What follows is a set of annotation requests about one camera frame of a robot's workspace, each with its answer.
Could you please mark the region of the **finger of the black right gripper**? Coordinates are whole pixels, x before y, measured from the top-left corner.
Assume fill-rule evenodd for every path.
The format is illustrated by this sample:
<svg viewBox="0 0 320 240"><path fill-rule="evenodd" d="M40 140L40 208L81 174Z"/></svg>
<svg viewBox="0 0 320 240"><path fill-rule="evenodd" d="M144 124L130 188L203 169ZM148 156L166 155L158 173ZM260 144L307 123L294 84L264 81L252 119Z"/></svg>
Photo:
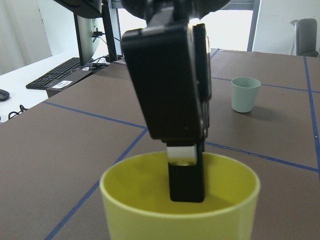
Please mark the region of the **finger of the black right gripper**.
<svg viewBox="0 0 320 240"><path fill-rule="evenodd" d="M203 164L204 144L168 146L168 179L170 200L201 203L205 199Z"/></svg>

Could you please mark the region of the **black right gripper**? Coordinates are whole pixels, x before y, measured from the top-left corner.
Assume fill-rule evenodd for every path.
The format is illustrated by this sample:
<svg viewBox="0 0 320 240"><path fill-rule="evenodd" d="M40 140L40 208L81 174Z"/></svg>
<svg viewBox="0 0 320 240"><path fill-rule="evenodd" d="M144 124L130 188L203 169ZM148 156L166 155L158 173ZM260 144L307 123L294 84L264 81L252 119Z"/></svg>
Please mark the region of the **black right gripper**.
<svg viewBox="0 0 320 240"><path fill-rule="evenodd" d="M126 65L150 136L156 140L202 140L211 97L205 26L199 0L124 0L146 28L122 37Z"/></svg>

